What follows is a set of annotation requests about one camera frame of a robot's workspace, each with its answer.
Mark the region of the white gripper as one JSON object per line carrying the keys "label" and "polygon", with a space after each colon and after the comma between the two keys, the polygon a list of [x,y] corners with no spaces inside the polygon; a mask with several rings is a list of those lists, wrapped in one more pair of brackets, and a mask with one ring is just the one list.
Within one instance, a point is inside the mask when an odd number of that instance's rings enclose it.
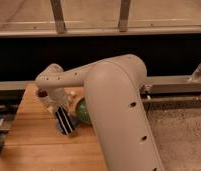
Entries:
{"label": "white gripper", "polygon": [[54,109],[58,107],[67,108],[67,104],[72,105],[77,97],[74,91],[67,94],[64,88],[48,89],[47,93],[50,99],[50,107]]}

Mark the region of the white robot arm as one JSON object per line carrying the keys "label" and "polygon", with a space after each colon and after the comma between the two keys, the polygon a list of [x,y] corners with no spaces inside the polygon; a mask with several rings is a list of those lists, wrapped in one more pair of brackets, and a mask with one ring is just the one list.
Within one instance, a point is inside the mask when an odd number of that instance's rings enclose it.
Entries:
{"label": "white robot arm", "polygon": [[64,71],[49,65],[35,79],[52,103],[66,102],[66,87],[82,86],[108,171],[165,171],[141,100],[144,62],[132,54]]}

